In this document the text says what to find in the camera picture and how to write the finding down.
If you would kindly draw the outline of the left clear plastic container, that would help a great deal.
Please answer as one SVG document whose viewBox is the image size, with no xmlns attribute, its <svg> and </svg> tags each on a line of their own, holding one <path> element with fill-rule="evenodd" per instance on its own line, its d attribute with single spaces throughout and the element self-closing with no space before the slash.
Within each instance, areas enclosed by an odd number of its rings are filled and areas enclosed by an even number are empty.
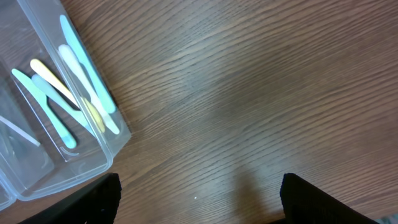
<svg viewBox="0 0 398 224">
<path fill-rule="evenodd" d="M 27 104 L 11 73 L 1 65 L 1 116 L 5 117 L 36 140 L 29 117 L 23 113 Z M 1 210 L 17 199 L 31 200 L 31 188 L 54 170 L 54 164 L 44 149 L 35 146 L 1 122 Z"/>
</svg>

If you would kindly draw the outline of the yellow plastic knife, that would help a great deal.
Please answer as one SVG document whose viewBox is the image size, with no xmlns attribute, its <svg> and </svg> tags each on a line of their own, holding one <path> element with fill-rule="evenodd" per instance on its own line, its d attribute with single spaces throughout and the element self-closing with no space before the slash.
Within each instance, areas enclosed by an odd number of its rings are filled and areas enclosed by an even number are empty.
<svg viewBox="0 0 398 224">
<path fill-rule="evenodd" d="M 75 106 L 78 106 L 77 100 L 73 97 L 70 90 L 38 59 L 34 58 L 30 61 L 30 67 L 44 80 L 56 88 L 60 93 L 66 96 Z"/>
</svg>

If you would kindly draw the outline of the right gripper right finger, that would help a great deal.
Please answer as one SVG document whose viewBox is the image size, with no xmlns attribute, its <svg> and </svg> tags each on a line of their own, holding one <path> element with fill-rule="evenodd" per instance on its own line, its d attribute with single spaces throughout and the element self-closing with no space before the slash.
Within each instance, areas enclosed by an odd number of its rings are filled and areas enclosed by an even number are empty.
<svg viewBox="0 0 398 224">
<path fill-rule="evenodd" d="M 284 174 L 280 198 L 288 224 L 377 224 L 296 174 Z"/>
</svg>

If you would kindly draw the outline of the clear plastic container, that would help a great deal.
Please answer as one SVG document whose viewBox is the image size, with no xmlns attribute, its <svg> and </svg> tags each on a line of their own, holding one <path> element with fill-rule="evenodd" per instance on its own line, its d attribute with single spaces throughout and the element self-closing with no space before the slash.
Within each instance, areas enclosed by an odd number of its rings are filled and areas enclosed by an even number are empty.
<svg viewBox="0 0 398 224">
<path fill-rule="evenodd" d="M 5 117 L 36 140 L 29 117 L 23 113 L 27 104 L 11 73 L 1 65 L 1 116 Z M 54 170 L 54 164 L 44 149 L 35 146 L 1 122 L 1 210 L 17 199 L 31 200 L 31 188 Z"/>
<path fill-rule="evenodd" d="M 107 171 L 131 133 L 58 0 L 1 0 L 1 207 Z"/>
</svg>

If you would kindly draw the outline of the right clear plastic container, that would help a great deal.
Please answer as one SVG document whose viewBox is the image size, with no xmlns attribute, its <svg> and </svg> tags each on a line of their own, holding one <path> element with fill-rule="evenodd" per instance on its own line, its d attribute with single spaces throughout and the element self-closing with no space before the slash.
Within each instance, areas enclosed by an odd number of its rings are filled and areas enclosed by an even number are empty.
<svg viewBox="0 0 398 224">
<path fill-rule="evenodd" d="M 1 207 L 107 171 L 131 133 L 58 0 L 1 0 Z"/>
</svg>

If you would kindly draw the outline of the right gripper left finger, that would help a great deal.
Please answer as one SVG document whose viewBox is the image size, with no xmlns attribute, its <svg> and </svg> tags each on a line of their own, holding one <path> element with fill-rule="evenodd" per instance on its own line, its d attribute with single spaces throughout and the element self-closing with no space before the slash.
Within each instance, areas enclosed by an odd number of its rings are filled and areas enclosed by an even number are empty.
<svg viewBox="0 0 398 224">
<path fill-rule="evenodd" d="M 22 224 L 113 224 L 121 200 L 117 173 L 108 173 Z"/>
</svg>

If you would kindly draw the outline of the cream plastic knife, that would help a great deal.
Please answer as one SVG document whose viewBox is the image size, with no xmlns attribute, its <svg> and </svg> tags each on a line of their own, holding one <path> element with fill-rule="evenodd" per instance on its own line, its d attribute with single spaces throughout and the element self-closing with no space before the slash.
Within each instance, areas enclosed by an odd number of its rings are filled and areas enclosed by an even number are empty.
<svg viewBox="0 0 398 224">
<path fill-rule="evenodd" d="M 90 102 L 102 117 L 105 126 L 114 134 L 119 134 L 120 129 L 116 126 L 116 123 L 103 108 L 103 105 L 101 104 L 98 95 L 94 91 L 94 88 L 92 87 L 87 76 L 85 75 L 72 49 L 68 45 L 62 44 L 58 46 L 58 51 L 60 52 L 60 55 L 62 56 L 66 64 L 68 65 L 69 69 L 75 74 L 75 76 L 79 79 L 81 84 L 86 88 L 88 94 L 90 95 Z"/>
</svg>

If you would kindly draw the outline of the light blue knife top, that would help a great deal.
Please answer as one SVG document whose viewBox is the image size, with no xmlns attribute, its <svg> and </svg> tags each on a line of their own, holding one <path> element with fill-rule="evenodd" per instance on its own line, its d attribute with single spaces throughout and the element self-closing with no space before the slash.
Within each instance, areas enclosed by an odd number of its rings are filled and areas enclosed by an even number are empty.
<svg viewBox="0 0 398 224">
<path fill-rule="evenodd" d="M 42 90 L 40 90 L 27 75 L 25 75 L 18 69 L 13 68 L 11 72 L 42 107 L 43 111 L 49 118 L 50 122 L 54 126 L 56 132 L 58 133 L 66 147 L 69 149 L 76 148 L 77 141 L 69 132 L 69 130 L 65 127 L 65 125 L 58 119 L 50 106 L 47 104 L 46 94 Z"/>
</svg>

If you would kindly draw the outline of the white plastic knife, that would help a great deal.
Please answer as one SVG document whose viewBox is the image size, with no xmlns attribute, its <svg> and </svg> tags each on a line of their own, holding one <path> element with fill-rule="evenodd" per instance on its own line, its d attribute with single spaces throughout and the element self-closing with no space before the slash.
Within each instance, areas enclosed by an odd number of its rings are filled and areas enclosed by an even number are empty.
<svg viewBox="0 0 398 224">
<path fill-rule="evenodd" d="M 91 60 L 89 54 L 86 52 L 86 49 L 82 42 L 80 41 L 80 36 L 76 32 L 74 26 L 70 22 L 69 18 L 61 14 L 60 15 L 60 25 L 67 41 L 67 44 L 72 48 L 75 53 L 78 61 L 84 66 L 87 71 L 91 83 L 97 93 L 100 101 L 105 107 L 107 113 L 111 114 L 116 111 L 116 105 L 106 87 L 104 82 L 101 79 L 101 75 L 98 73 L 93 61 Z"/>
</svg>

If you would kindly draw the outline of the pale blue knife bottom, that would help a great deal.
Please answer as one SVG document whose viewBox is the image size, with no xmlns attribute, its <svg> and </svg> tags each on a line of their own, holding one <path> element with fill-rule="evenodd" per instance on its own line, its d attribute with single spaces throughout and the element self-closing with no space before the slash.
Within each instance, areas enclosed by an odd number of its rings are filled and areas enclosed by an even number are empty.
<svg viewBox="0 0 398 224">
<path fill-rule="evenodd" d="M 81 126 L 83 126 L 91 135 L 94 132 L 90 128 L 86 118 L 81 111 L 73 109 L 61 96 L 60 94 L 44 80 L 40 75 L 34 74 L 32 76 L 32 82 L 42 90 L 51 100 L 56 102 L 62 109 L 64 109 L 73 119 L 75 119 Z"/>
</svg>

